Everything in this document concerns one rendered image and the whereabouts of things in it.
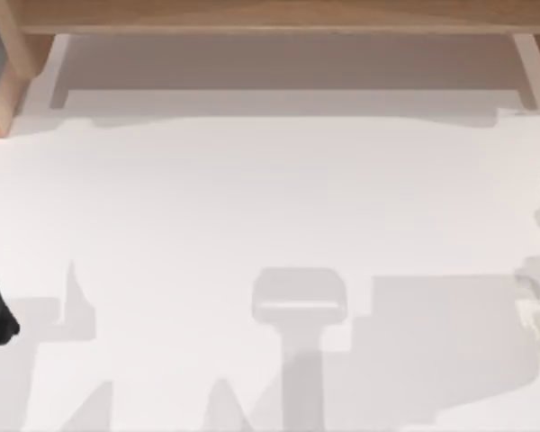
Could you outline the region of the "wooden open shelf unit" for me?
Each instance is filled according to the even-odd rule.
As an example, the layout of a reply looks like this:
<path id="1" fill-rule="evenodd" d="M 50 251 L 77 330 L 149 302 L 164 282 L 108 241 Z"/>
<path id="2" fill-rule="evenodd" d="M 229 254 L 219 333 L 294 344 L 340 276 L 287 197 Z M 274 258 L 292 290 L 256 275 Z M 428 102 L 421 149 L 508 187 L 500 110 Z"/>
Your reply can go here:
<path id="1" fill-rule="evenodd" d="M 25 0 L 68 36 L 54 106 L 119 91 L 511 90 L 540 54 L 540 0 Z"/>

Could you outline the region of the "pale wooden drawer, grey inside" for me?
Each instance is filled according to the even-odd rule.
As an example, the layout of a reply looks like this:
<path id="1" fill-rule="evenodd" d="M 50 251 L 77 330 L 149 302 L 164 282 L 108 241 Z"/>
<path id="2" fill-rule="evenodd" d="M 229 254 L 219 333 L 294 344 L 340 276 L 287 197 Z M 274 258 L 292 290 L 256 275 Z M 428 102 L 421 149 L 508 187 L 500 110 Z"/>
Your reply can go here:
<path id="1" fill-rule="evenodd" d="M 47 62 L 52 35 L 28 33 L 26 7 L 33 0 L 0 0 L 0 138 L 8 135 L 28 85 Z"/>

